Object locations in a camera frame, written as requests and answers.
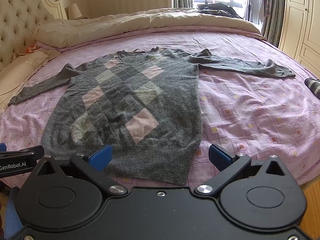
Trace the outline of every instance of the drawer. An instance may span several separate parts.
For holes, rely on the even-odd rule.
[[[302,45],[299,63],[320,78],[320,54],[306,44]]]

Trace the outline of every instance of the lamp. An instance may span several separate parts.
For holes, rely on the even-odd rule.
[[[76,3],[68,6],[69,20],[76,20],[82,17],[82,13]]]

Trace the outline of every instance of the striped fabric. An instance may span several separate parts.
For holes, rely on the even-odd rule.
[[[304,83],[320,99],[320,79],[307,78]]]

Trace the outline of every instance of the triangular cutout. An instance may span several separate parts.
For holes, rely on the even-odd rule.
[[[279,164],[275,161],[272,161],[267,168],[266,173],[268,174],[274,174],[274,175],[279,175],[279,176],[284,176],[284,172],[280,168]]]
[[[37,175],[42,176],[42,175],[48,175],[48,174],[54,174],[54,173],[56,172],[54,171],[51,163],[44,162]]]

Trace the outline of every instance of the blue gripper pad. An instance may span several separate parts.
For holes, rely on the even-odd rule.
[[[230,154],[226,154],[225,152],[227,151],[224,151],[225,150],[220,147],[218,148],[218,146],[214,144],[209,148],[209,160],[219,171],[223,171],[234,162]]]
[[[103,171],[111,159],[112,148],[111,145],[106,144],[89,157],[88,163],[98,171]]]
[[[0,152],[6,152],[7,151],[7,147],[4,143],[0,143]]]

